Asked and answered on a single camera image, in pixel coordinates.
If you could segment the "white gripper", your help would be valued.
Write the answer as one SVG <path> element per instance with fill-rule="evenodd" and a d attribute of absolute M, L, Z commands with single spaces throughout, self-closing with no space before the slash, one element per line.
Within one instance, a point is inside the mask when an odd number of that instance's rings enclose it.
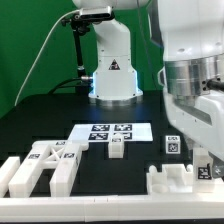
<path fill-rule="evenodd" d="M 224 94 L 211 91 L 195 98 L 193 106 L 178 104 L 174 97 L 163 90 L 168 120 L 172 126 L 188 137 L 187 148 L 193 150 L 196 143 L 207 150 L 224 150 Z M 224 161 L 210 153 L 212 177 L 224 177 Z"/>

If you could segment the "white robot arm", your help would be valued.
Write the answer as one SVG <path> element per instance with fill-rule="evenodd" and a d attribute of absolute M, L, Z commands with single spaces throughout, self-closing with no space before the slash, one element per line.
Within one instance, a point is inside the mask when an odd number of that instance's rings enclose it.
<path fill-rule="evenodd" d="M 149 6 L 151 38 L 163 47 L 163 86 L 169 122 L 213 159 L 224 176 L 224 0 L 72 0 L 77 18 L 92 22 L 98 67 L 92 102 L 112 105 L 141 94 L 130 62 L 130 33 L 113 17 L 119 9 Z"/>

